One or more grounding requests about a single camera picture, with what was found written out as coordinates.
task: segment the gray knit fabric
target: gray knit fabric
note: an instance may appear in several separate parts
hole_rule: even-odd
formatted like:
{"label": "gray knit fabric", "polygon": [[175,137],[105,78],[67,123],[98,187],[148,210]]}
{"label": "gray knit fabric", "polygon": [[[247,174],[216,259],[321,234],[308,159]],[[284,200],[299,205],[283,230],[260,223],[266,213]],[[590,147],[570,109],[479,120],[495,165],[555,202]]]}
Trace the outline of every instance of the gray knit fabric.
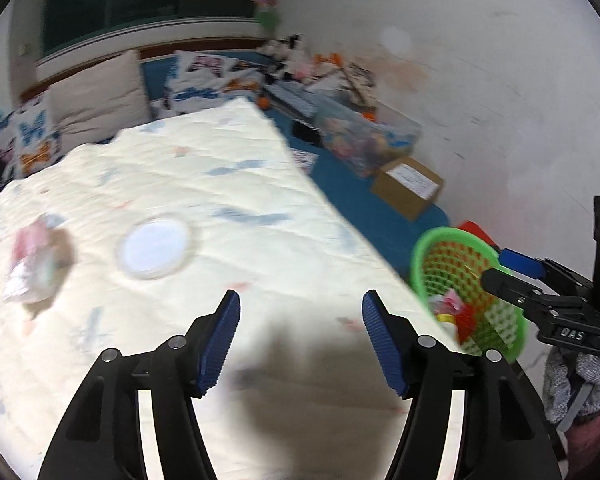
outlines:
{"label": "gray knit fabric", "polygon": [[[600,411],[600,357],[579,354],[576,361],[576,373],[594,385],[578,414],[590,415]],[[546,360],[544,388],[542,389],[544,414],[549,422],[557,424],[564,418],[570,397],[571,385],[567,378],[567,365],[562,358],[562,351],[553,347]]]}

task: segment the metal bolt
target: metal bolt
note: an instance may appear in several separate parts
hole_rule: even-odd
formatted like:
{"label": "metal bolt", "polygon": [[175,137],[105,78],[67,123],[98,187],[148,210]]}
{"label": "metal bolt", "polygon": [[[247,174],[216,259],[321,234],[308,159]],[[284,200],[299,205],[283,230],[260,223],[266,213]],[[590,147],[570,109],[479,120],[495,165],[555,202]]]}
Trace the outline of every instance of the metal bolt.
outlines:
{"label": "metal bolt", "polygon": [[492,363],[497,363],[502,359],[502,354],[493,348],[488,349],[484,356]]}
{"label": "metal bolt", "polygon": [[421,335],[418,338],[418,344],[424,346],[424,348],[433,348],[436,345],[436,340],[430,335]]}
{"label": "metal bolt", "polygon": [[100,357],[104,362],[109,363],[118,357],[118,351],[115,348],[107,348],[102,354],[100,354]]}
{"label": "metal bolt", "polygon": [[187,339],[183,335],[175,335],[171,339],[169,339],[168,342],[169,348],[173,348],[174,350],[182,348],[186,344]]}

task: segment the green plastic basket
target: green plastic basket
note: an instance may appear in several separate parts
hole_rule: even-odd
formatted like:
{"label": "green plastic basket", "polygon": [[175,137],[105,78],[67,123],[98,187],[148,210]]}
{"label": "green plastic basket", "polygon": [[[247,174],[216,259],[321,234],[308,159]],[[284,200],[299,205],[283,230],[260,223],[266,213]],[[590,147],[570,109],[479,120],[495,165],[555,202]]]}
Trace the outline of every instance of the green plastic basket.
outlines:
{"label": "green plastic basket", "polygon": [[411,286],[425,304],[429,296],[455,289],[475,309],[476,327],[462,350],[480,355],[495,348],[513,362],[525,345],[526,323],[520,308],[482,290],[480,277],[491,267],[510,274],[498,263],[498,253],[480,238],[439,227],[425,232],[413,249]]}

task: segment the cardboard box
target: cardboard box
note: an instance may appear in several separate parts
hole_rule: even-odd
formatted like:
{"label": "cardboard box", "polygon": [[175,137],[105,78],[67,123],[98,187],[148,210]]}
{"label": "cardboard box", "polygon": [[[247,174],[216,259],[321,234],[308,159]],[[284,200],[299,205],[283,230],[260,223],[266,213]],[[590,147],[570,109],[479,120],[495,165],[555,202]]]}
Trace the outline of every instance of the cardboard box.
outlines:
{"label": "cardboard box", "polygon": [[372,191],[412,222],[442,191],[444,180],[429,168],[402,156],[378,171]]}

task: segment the white quilt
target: white quilt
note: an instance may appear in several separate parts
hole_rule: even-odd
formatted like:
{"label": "white quilt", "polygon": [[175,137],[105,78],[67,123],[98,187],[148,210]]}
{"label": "white quilt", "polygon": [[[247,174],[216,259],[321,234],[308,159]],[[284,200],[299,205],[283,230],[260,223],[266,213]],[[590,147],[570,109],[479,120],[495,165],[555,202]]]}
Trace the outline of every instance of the white quilt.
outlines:
{"label": "white quilt", "polygon": [[[14,234],[44,213],[74,264],[52,301],[4,303]],[[116,263],[117,244],[160,214],[186,218],[196,250],[176,274],[132,279]],[[228,288],[240,294],[240,325],[218,386],[194,401],[218,478],[384,478],[408,403],[384,381],[363,294],[376,289],[417,332],[454,343],[244,100],[80,146],[0,193],[0,452],[20,478],[36,478],[103,349],[155,349],[214,311]],[[160,478],[144,401],[141,418],[149,478]],[[440,479],[453,476],[461,424],[454,394]]]}

